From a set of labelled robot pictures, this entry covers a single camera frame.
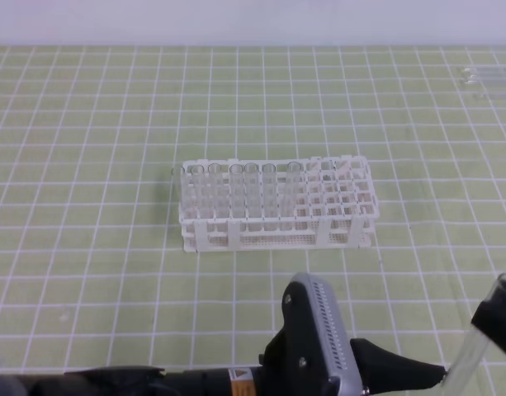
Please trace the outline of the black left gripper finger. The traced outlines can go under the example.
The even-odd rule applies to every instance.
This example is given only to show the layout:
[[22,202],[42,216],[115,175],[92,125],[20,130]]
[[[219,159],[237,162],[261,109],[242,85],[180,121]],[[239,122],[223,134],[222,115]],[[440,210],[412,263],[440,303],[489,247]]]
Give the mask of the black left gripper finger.
[[506,276],[499,276],[480,302],[471,324],[506,355]]

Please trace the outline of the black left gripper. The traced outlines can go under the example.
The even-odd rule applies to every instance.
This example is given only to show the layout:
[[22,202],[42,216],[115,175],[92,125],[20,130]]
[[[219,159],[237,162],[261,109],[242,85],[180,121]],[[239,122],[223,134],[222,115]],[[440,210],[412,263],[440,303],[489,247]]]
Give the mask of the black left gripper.
[[320,355],[319,334],[309,299],[295,281],[281,303],[284,324],[259,357],[260,366],[229,370],[232,395],[362,395],[367,390],[422,390],[440,384],[441,365],[416,361],[387,351],[365,338],[350,345],[362,379],[360,394],[340,389],[340,378],[329,376]]

